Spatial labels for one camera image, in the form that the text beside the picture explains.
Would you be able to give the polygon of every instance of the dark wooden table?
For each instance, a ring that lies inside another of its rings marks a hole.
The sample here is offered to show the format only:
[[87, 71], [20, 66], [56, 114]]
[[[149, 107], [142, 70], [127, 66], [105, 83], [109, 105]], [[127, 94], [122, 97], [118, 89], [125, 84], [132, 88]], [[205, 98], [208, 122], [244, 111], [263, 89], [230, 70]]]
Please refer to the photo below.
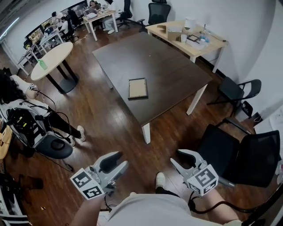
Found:
[[[150, 143], [151, 120], [197, 92], [187, 111], [190, 115], [211, 81], [183, 54], [144, 32], [95, 50], [93, 55], [110, 88], [115, 87], [142, 126], [146, 143]], [[129, 100], [129, 79], [137, 78], [146, 78], [148, 98]]]

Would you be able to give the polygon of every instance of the white round tabletop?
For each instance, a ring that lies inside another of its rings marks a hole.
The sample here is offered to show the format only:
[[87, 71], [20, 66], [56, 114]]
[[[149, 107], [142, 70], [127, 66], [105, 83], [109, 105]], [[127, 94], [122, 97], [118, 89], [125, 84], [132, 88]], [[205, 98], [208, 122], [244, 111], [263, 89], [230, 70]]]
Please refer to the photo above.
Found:
[[44, 70], [39, 62], [36, 64], [31, 72], [31, 79], [33, 81], [38, 81], [52, 72], [67, 56], [71, 53], [73, 49], [73, 44], [71, 42], [65, 42], [50, 50], [47, 54], [41, 58], [47, 65], [47, 69]]

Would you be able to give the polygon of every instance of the black table base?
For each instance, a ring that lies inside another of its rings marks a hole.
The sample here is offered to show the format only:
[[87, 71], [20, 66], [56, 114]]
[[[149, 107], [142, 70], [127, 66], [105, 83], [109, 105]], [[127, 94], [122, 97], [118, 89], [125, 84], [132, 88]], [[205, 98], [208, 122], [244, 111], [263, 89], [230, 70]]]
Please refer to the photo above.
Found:
[[57, 66], [58, 71], [62, 74], [63, 80], [60, 82], [60, 85], [48, 74], [46, 77], [49, 81], [58, 89], [61, 94], [66, 94], [70, 92], [79, 82], [79, 76], [75, 74], [72, 69], [69, 67], [68, 63], [64, 60], [63, 65], [69, 72], [69, 75], [66, 75], [63, 69], [60, 66]]

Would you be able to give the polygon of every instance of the round table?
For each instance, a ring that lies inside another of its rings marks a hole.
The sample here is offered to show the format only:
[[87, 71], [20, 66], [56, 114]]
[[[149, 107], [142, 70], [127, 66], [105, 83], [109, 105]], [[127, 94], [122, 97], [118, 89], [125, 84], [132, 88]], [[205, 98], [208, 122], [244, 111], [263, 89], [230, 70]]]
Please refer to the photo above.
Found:
[[[54, 49], [50, 50], [46, 55], [41, 58], [44, 63], [47, 65], [47, 69], [44, 70], [39, 62], [36, 64], [35, 68], [31, 72], [31, 79], [33, 81], [38, 81], [45, 76], [49, 79], [49, 81], [58, 89], [61, 94], [66, 94], [70, 92], [73, 88], [78, 84], [78, 76], [72, 71], [66, 62], [67, 56], [71, 53], [73, 49], [73, 44], [71, 42], [66, 42], [58, 45]], [[66, 75], [59, 64], [63, 63], [69, 75]], [[49, 74], [55, 68], [59, 70], [59, 72], [63, 76], [63, 80], [60, 82], [60, 85], [51, 77]]]

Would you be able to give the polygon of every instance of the wooden floor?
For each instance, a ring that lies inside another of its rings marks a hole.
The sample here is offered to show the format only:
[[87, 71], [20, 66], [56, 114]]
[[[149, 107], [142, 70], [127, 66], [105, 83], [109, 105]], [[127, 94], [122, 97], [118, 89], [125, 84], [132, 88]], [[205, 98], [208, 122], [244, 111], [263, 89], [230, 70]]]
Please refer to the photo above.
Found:
[[[82, 125], [85, 128], [86, 142], [81, 146], [77, 145], [73, 154], [66, 159], [76, 171], [93, 164], [99, 156], [112, 151], [121, 151], [124, 159], [129, 161], [130, 166], [118, 181], [116, 193], [113, 197], [107, 198], [110, 203], [119, 204], [132, 191], [153, 193], [154, 179], [159, 171], [166, 175], [166, 188], [188, 201], [191, 192], [182, 184], [182, 177], [171, 165], [170, 157], [174, 156], [176, 149], [179, 148], [195, 150], [207, 125], [217, 124], [229, 115], [228, 111], [231, 109], [229, 105], [206, 105], [216, 98], [217, 85], [221, 78], [197, 60], [197, 65], [207, 71], [213, 81], [209, 83], [190, 116], [186, 111], [193, 96], [154, 119], [151, 122], [151, 143], [146, 145], [138, 122], [125, 107], [117, 92], [109, 89], [102, 70], [92, 54], [93, 50], [135, 34], [138, 29], [139, 27], [121, 29], [119, 33], [111, 35], [98, 31], [98, 41], [95, 42], [93, 36], [82, 28], [78, 33], [82, 39], [75, 43], [67, 58], [70, 67], [80, 77], [77, 87], [67, 95], [61, 95], [47, 78], [35, 84], [56, 102], [59, 111], [68, 115], [72, 125]], [[52, 72], [52, 76], [57, 81], [62, 79], [57, 70]], [[223, 128], [238, 139], [243, 138], [242, 132], [236, 128], [229, 125]], [[83, 196], [69, 180], [71, 173], [38, 154], [32, 158], [19, 155], [17, 160], [12, 160], [8, 156], [7, 170], [15, 178], [19, 173], [23, 173], [40, 177], [44, 181], [43, 190], [32, 190], [28, 193], [32, 205], [23, 202], [34, 226], [64, 226], [71, 222], [83, 202]], [[217, 187], [227, 201], [245, 208], [263, 203], [275, 189], [275, 180], [268, 188], [246, 185], [237, 185], [235, 189]], [[239, 216], [242, 220], [247, 217], [245, 214]], [[207, 219], [206, 215], [197, 217]]]

